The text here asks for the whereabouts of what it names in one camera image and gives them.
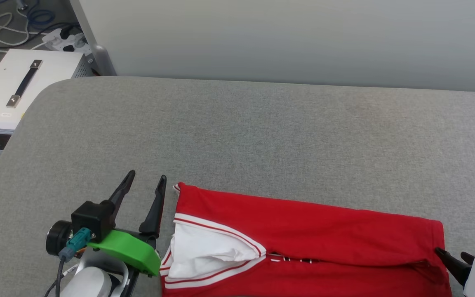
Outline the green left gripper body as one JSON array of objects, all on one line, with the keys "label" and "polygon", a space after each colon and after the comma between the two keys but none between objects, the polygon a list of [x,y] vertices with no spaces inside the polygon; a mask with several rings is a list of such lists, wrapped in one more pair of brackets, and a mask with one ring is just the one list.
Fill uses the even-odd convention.
[{"label": "green left gripper body", "polygon": [[156,250],[150,244],[125,231],[113,230],[101,241],[92,240],[87,246],[130,265],[140,274],[149,276],[160,274],[161,259]]}]

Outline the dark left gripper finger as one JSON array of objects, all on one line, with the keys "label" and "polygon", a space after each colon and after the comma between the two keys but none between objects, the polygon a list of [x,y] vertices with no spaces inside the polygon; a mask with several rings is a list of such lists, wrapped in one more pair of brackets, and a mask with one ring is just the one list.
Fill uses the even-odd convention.
[{"label": "dark left gripper finger", "polygon": [[165,204],[167,177],[162,175],[155,190],[155,198],[145,220],[139,226],[139,233],[149,238],[160,236],[162,214]]},{"label": "dark left gripper finger", "polygon": [[111,207],[111,216],[117,216],[124,197],[130,191],[135,176],[136,171],[130,170],[107,200],[107,205]]}]

